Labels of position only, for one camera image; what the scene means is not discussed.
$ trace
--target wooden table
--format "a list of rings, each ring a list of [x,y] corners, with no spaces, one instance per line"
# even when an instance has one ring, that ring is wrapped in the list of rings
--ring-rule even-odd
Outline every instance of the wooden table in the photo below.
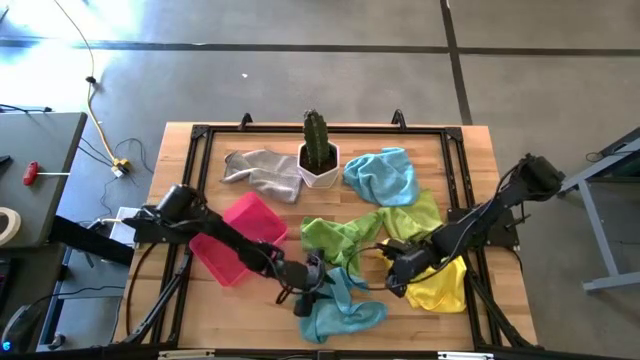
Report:
[[[149,203],[158,203],[171,184],[181,181],[192,125],[193,123],[167,124],[149,193]],[[476,201],[486,201],[493,195],[499,179],[489,130],[485,126],[464,126],[462,130]],[[382,147],[406,148],[416,168],[420,185],[433,191],[441,216],[446,219],[445,212],[450,207],[450,200],[444,176],[441,145],[437,136],[331,134],[330,139],[340,145],[342,166],[354,157],[380,152]],[[221,213],[241,195],[252,191],[246,181],[235,184],[220,183],[225,166],[225,155],[234,150],[246,152],[261,148],[295,155],[301,142],[301,133],[216,134],[205,191],[211,209]],[[199,166],[196,160],[193,185],[197,181]],[[454,161],[456,178],[460,180],[459,169],[456,166],[457,161]],[[458,196],[463,204],[462,192]],[[289,226],[289,236],[283,248],[287,258],[296,260],[304,259],[299,240],[300,223],[305,216],[347,222],[376,209],[375,205],[362,201],[349,186],[342,184],[341,180],[336,181],[333,187],[327,190],[304,187],[295,205],[283,204],[262,195],[261,198]],[[386,233],[383,228],[379,239],[384,238]],[[141,266],[131,298],[133,327],[156,301],[167,248],[166,245],[157,246]],[[496,302],[521,334],[535,343],[535,331],[517,259],[504,249],[487,248],[486,252]],[[135,268],[141,254],[142,249],[136,251],[132,269]],[[386,269],[382,260],[375,255],[365,253],[362,259],[362,270],[363,276],[371,285],[383,283]],[[179,346],[217,349],[472,349],[471,330],[466,312],[438,314],[414,310],[406,299],[396,298],[391,292],[386,291],[373,292],[370,295],[357,292],[354,296],[356,301],[370,298],[387,304],[389,315],[378,326],[352,335],[330,337],[322,345],[311,344],[304,341],[298,333],[298,321],[292,313],[293,297],[283,305],[274,303],[279,291],[277,281],[253,274],[248,275],[236,287],[222,288],[204,265],[194,259]],[[484,308],[479,305],[479,309],[483,334],[485,339],[488,339],[489,332]],[[125,337],[124,314],[123,304],[114,339],[116,341]],[[168,333],[172,314],[173,302],[167,310],[163,336]]]

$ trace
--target yellow cable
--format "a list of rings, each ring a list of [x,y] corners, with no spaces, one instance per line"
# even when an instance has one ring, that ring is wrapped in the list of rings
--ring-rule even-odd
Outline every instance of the yellow cable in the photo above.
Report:
[[[78,31],[78,34],[80,34],[80,36],[82,37],[82,40],[84,41],[84,44],[87,46],[87,50],[89,50],[89,55],[91,56],[91,78],[94,78],[95,60],[93,58],[93,51],[91,50],[91,46],[89,46],[89,42],[84,37],[84,34],[82,33],[82,31],[80,31],[80,28],[78,27],[78,25],[76,25],[76,23],[73,21],[73,19],[71,19],[71,16],[69,16],[69,14],[67,14],[67,12],[64,10],[62,5],[60,5],[58,0],[53,0],[53,2],[55,2],[56,5],[58,5],[58,7],[62,11],[62,13],[67,17],[67,19],[69,19],[69,21],[71,22],[73,27],[76,28],[76,30]],[[96,120],[96,115],[93,113],[93,109],[91,108],[91,100],[93,99],[93,94],[95,94],[95,92],[93,92],[93,94],[91,93],[91,88],[92,87],[93,87],[93,84],[89,83],[89,90],[87,91],[87,108],[89,109],[89,117],[93,121],[93,125],[95,125],[96,129],[98,130],[98,134],[100,134],[100,140],[102,140],[102,144],[104,145],[104,148],[107,150],[107,154],[111,158],[111,161],[113,162],[113,164],[116,165],[120,161],[113,154],[113,151],[111,151],[111,147],[109,146],[109,143],[107,143],[107,138],[104,136],[104,132],[102,131],[102,127],[100,126],[100,123],[98,123],[98,120]]]

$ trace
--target black metal frame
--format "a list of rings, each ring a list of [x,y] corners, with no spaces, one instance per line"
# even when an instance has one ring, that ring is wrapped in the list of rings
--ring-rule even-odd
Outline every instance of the black metal frame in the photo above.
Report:
[[[240,126],[237,125],[194,125],[191,132],[191,141],[189,143],[189,150],[187,159],[185,162],[185,168],[183,172],[182,182],[191,183],[193,166],[195,162],[196,150],[198,143],[204,138],[204,154],[202,163],[200,165],[200,172],[197,181],[197,190],[204,192],[207,172],[209,169],[209,160],[211,156],[211,150],[213,147],[214,135],[218,132],[221,133],[234,133],[234,132],[248,132],[248,133],[300,133],[302,127],[296,124],[292,125],[280,125],[280,126],[247,126],[248,123],[253,122],[251,115],[245,114]],[[373,126],[373,127],[358,127],[358,126],[328,126],[331,133],[343,133],[343,134],[433,134],[440,137],[442,144],[442,154],[445,167],[445,175],[447,178],[447,186],[449,189],[449,195],[451,200],[451,206],[454,209],[459,209],[458,189],[456,187],[455,173],[453,171],[453,162],[451,160],[450,144],[451,140],[456,147],[458,159],[460,161],[460,172],[462,175],[462,184],[465,193],[465,199],[467,205],[472,206],[475,202],[473,195],[473,188],[471,185],[471,176],[466,159],[466,153],[464,149],[464,139],[462,136],[462,129],[460,127],[415,127],[409,128],[406,126],[404,116],[400,110],[396,110],[393,116],[392,124],[397,124],[398,127],[391,126]],[[173,270],[178,253],[178,245],[169,245],[169,252],[167,254],[167,260],[165,263],[165,269],[163,279],[170,279],[174,277]],[[473,349],[469,352],[478,353],[491,353],[496,359],[512,359],[512,360],[534,360],[534,359],[591,359],[601,360],[605,357],[584,355],[584,354],[571,354],[563,352],[548,351],[542,348],[537,348],[529,344],[523,339],[509,323],[506,316],[500,311],[498,305],[493,301],[491,295],[491,288],[488,282],[488,267],[486,266],[486,258],[484,253],[479,250],[477,252],[480,275],[475,270],[472,270],[469,262],[468,255],[464,256],[464,260],[470,269],[467,271],[464,281],[464,291],[467,297],[467,313],[469,314],[469,324],[471,328],[471,335],[473,340]],[[182,317],[184,314],[184,306],[186,301],[187,288],[189,284],[190,266],[192,262],[192,253],[188,247],[185,247],[184,256],[186,257],[186,266],[183,276],[180,279],[178,294],[176,299],[175,311],[171,324],[171,331],[165,342],[161,342],[161,334],[164,323],[164,316],[157,317],[153,324],[151,342],[149,344],[140,343],[121,343],[112,344],[106,347],[92,347],[79,350],[64,350],[45,353],[30,353],[15,355],[14,358],[19,359],[85,359],[85,358],[112,358],[112,359],[155,359],[158,358],[161,351],[170,351],[178,349],[178,339],[180,337],[180,330],[182,326]],[[476,306],[475,295],[477,293],[487,308],[487,314],[492,318],[492,314],[496,317],[490,320],[491,327],[495,327],[495,330],[491,330],[492,344],[487,344],[482,337],[480,329],[480,323],[478,318],[478,309]],[[164,312],[164,306],[158,307],[158,304],[154,307],[161,309]],[[504,329],[504,335],[507,337],[513,347],[503,347],[499,342],[500,331],[498,327]],[[338,360],[344,359],[388,359],[388,358],[404,358],[404,359],[424,359],[424,358],[446,358],[449,356],[447,351],[377,351],[377,350],[277,350],[277,349],[214,349],[203,350],[201,356],[230,356],[230,357],[256,357],[261,359],[281,359],[287,356],[296,355],[296,357],[309,357],[316,360]]]
[[[203,160],[200,166],[200,172],[198,174],[198,182],[197,182],[197,190],[203,192],[206,184],[206,177],[208,171],[208,164],[211,155],[211,149],[213,146],[213,139],[216,133],[235,133],[235,132],[247,132],[247,133],[300,133],[302,132],[302,128],[297,124],[292,125],[279,125],[279,126],[248,126],[247,124],[253,123],[253,119],[249,113],[246,113],[240,125],[229,124],[229,125],[194,125],[191,132],[191,139],[189,143],[189,150],[187,153],[187,159],[185,162],[184,173],[182,177],[183,183],[190,183],[193,165],[195,162],[196,150],[198,147],[198,142],[201,138],[204,138],[205,141],[205,149],[203,154]],[[462,183],[465,193],[465,198],[467,205],[469,207],[474,205],[474,195],[473,195],[473,187],[471,185],[471,175],[469,172],[469,167],[466,158],[466,152],[464,148],[464,139],[462,136],[462,129],[460,127],[415,127],[409,128],[407,127],[405,118],[400,109],[397,109],[392,117],[391,124],[398,125],[398,127],[390,127],[390,126],[374,126],[374,127],[360,127],[360,126],[328,126],[328,130],[333,134],[423,134],[423,135],[438,135],[442,147],[442,156],[443,163],[445,168],[445,177],[447,180],[447,187],[449,190],[449,200],[452,208],[459,208],[460,201],[458,199],[458,188],[456,185],[456,177],[453,170],[453,161],[451,158],[451,150],[450,143],[453,141],[456,147],[456,152],[458,155],[458,159],[460,161],[460,172],[462,175]],[[174,264],[176,262],[178,253],[178,245],[171,244],[169,245],[169,251],[167,253],[167,259],[165,262],[165,268],[162,276],[162,283],[160,292],[165,289],[169,279],[174,272]],[[191,257],[191,252],[188,247],[185,249],[185,255]],[[486,259],[484,259],[484,267],[480,266],[480,274],[482,279],[482,286],[488,288],[490,293],[490,284],[488,283],[488,268],[486,266]],[[172,319],[171,331],[169,333],[167,342],[175,344],[177,346],[178,337],[180,335],[181,323],[182,323],[182,315],[184,313],[184,303],[186,298],[186,290],[189,283],[189,271],[190,271],[190,259],[189,265],[186,269],[186,276],[181,282],[180,288],[178,289],[177,299],[176,299],[176,308],[174,311],[174,317]],[[478,308],[476,306],[475,295],[473,286],[471,283],[472,279],[470,276],[465,276],[464,281],[464,290],[465,296],[467,298],[467,313],[469,314],[469,323],[471,327],[471,335],[473,339],[474,349],[478,348],[480,345],[487,344],[482,337],[482,332],[480,329],[480,321],[478,315]],[[490,328],[491,332],[491,344],[501,345],[499,342],[499,331],[497,324],[493,321],[493,318],[490,318]],[[162,328],[164,324],[164,314],[160,314],[158,320],[155,322],[152,333],[151,333],[151,342],[152,343],[161,343],[160,337],[162,333]],[[276,352],[280,354],[280,356],[286,356],[286,352]],[[423,353],[423,355],[433,355],[435,352]]]

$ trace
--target table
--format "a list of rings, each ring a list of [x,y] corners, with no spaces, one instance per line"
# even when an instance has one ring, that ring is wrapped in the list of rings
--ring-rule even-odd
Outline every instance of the table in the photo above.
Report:
[[[16,210],[22,218],[16,237],[0,248],[0,257],[18,263],[0,310],[2,325],[20,306],[52,294],[65,255],[63,244],[43,243],[67,177],[40,178],[25,187],[22,175],[31,161],[38,161],[42,171],[68,172],[86,119],[84,113],[0,115],[0,155],[12,157],[11,164],[0,168],[0,206]],[[35,334],[40,334],[42,321]],[[37,338],[32,340],[32,349]]]
[[[37,247],[47,240],[66,176],[41,176],[22,184],[27,165],[41,172],[69,172],[87,115],[84,113],[1,114],[0,155],[12,161],[0,168],[0,206],[20,214],[22,225],[2,249]]]
[[[181,181],[192,126],[193,123],[167,124],[148,203],[158,203],[171,184]],[[476,201],[485,201],[493,194],[499,178],[489,130],[484,126],[465,126],[462,127],[462,132]],[[440,206],[441,216],[443,219],[446,218],[446,209],[450,204],[439,139],[425,135],[389,134],[330,134],[330,139],[341,147],[341,164],[368,152],[379,152],[382,147],[406,148],[416,168],[421,186],[433,191]],[[301,133],[216,134],[205,187],[209,206],[214,211],[222,212],[242,194],[252,190],[245,182],[235,184],[219,182],[224,171],[225,155],[234,150],[246,152],[259,148],[293,155],[296,154],[301,142]],[[199,164],[196,163],[194,169],[198,168]],[[456,162],[454,162],[454,168],[459,175]],[[197,181],[195,177],[197,175],[193,176],[192,183]],[[462,199],[462,187],[458,186],[458,189],[459,197]],[[376,209],[376,206],[363,202],[341,181],[336,182],[328,190],[305,187],[296,205],[282,204],[265,196],[261,198],[289,226],[289,236],[283,248],[287,258],[297,260],[303,260],[299,243],[299,226],[305,216],[347,222]],[[385,235],[382,230],[379,239],[385,238]],[[140,267],[131,297],[130,315],[134,327],[151,309],[157,298],[167,248],[166,245],[158,245]],[[136,251],[131,269],[135,268],[142,252],[143,249]],[[535,343],[535,331],[517,259],[507,250],[496,248],[487,249],[487,258],[497,303],[521,334]],[[386,270],[382,261],[371,255],[365,255],[362,260],[363,276],[372,285],[383,282]],[[132,271],[130,271],[127,286],[130,286],[131,273]],[[356,301],[372,298],[387,304],[389,316],[377,327],[352,335],[330,337],[327,343],[322,345],[307,343],[298,334],[297,319],[292,314],[293,299],[289,299],[282,306],[274,304],[275,296],[279,291],[276,281],[255,275],[248,276],[237,287],[222,288],[203,264],[194,259],[179,347],[340,350],[468,350],[472,348],[466,312],[437,314],[413,310],[406,299],[398,299],[390,292],[374,292],[371,295],[356,293],[354,296]],[[125,308],[124,305],[121,307],[115,341],[125,337]],[[486,330],[487,319],[482,306],[480,308],[482,309],[481,326]],[[170,303],[165,317],[165,333],[170,327],[172,309],[173,304]],[[488,338],[488,331],[483,331],[483,334]]]

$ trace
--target towel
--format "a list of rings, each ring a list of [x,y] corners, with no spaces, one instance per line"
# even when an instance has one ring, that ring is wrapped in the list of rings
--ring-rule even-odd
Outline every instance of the towel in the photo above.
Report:
[[[361,198],[381,206],[412,205],[420,193],[407,151],[397,147],[349,161],[342,178]]]
[[[233,183],[249,177],[249,184],[276,200],[292,204],[300,194],[302,177],[298,173],[297,158],[269,150],[256,150],[246,154],[237,151],[224,159],[227,168],[223,183]]]
[[[347,266],[347,261],[361,243],[373,241],[382,222],[375,213],[366,214],[346,224],[305,217],[300,225],[302,248],[324,249],[324,260],[336,266]],[[351,272],[359,273],[359,258],[351,262]]]
[[[383,257],[387,269],[391,267],[391,260]],[[435,272],[432,267],[427,268],[415,279],[420,279]],[[455,258],[447,267],[442,269],[437,275],[419,283],[409,284],[407,292],[404,294],[409,304],[414,309],[423,308],[425,310],[438,313],[458,313],[464,311],[464,274],[467,267],[461,256]]]
[[[305,218],[300,226],[302,247],[306,250],[322,248],[325,250],[325,261],[346,267],[351,254],[360,244],[373,241],[382,224],[390,237],[410,241],[428,236],[442,225],[442,221],[433,194],[424,190],[411,206],[380,208],[346,224]],[[384,260],[387,268],[391,267],[392,262],[386,258]],[[359,274],[358,257],[353,259],[349,270],[352,274]],[[438,275],[421,283],[410,284],[405,297],[414,308],[422,307],[442,313],[464,311],[463,279],[466,270],[464,261],[458,257]],[[433,271],[433,268],[428,268],[416,278]]]
[[[409,240],[418,235],[428,235],[442,225],[438,204],[430,190],[423,190],[411,206],[384,207],[378,209],[389,237]]]
[[[383,217],[384,226],[389,236],[401,241],[424,238],[442,225],[438,205],[429,190],[420,193],[418,201],[412,206],[380,208],[378,213]],[[387,268],[390,268],[392,262],[383,256],[381,257]],[[416,279],[423,278],[433,272],[435,270],[430,267],[416,276]],[[463,281],[466,272],[467,267],[464,260],[458,256],[432,278],[416,284],[409,284],[405,298],[414,309],[423,308],[439,313],[464,311]]]
[[[379,301],[352,303],[349,291],[356,285],[347,278],[343,268],[331,269],[327,274],[335,284],[325,283],[319,291],[331,299],[316,300],[311,316],[301,318],[298,323],[305,340],[322,344],[330,335],[363,331],[387,317],[387,306]],[[360,278],[352,278],[360,286],[367,284]]]

